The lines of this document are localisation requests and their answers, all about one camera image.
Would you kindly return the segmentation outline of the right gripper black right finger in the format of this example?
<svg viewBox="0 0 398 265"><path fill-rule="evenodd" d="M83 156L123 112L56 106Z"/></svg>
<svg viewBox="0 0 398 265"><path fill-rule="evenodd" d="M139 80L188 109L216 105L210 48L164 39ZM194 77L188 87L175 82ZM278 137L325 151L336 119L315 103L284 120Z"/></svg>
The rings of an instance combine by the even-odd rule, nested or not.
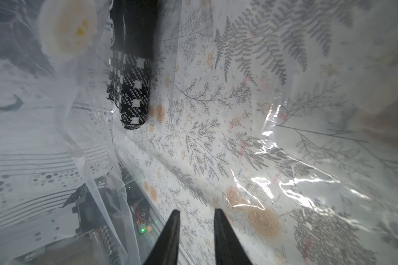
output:
<svg viewBox="0 0 398 265"><path fill-rule="evenodd" d="M216 265L252 265L222 209L214 211Z"/></svg>

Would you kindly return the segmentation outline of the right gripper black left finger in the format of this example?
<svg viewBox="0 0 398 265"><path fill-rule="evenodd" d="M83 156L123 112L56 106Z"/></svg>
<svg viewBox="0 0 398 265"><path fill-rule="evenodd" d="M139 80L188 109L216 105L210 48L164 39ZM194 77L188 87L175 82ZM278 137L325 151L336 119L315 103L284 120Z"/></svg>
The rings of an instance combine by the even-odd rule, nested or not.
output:
<svg viewBox="0 0 398 265"><path fill-rule="evenodd" d="M173 210L143 265L177 265L180 238L180 211Z"/></svg>

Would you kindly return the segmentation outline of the beige fluffy scarf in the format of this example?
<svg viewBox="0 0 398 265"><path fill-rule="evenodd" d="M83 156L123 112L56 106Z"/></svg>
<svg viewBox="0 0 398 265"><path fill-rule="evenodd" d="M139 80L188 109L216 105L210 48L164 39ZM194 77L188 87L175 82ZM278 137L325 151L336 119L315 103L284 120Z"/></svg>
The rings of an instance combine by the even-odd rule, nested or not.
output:
<svg viewBox="0 0 398 265"><path fill-rule="evenodd" d="M356 114L348 126L354 132L398 150L398 100L376 113L362 111Z"/></svg>

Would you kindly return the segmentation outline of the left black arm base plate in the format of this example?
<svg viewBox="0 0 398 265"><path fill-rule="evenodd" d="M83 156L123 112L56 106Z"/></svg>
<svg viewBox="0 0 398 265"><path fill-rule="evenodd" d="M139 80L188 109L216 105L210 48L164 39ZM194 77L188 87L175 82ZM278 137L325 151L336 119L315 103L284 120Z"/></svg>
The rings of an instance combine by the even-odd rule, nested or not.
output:
<svg viewBox="0 0 398 265"><path fill-rule="evenodd" d="M76 232L79 234L106 229L122 236L129 220L139 235L148 227L150 204L133 176L123 167L116 170L112 166L101 176L87 176L62 207L66 206L71 206L72 213L78 216Z"/></svg>

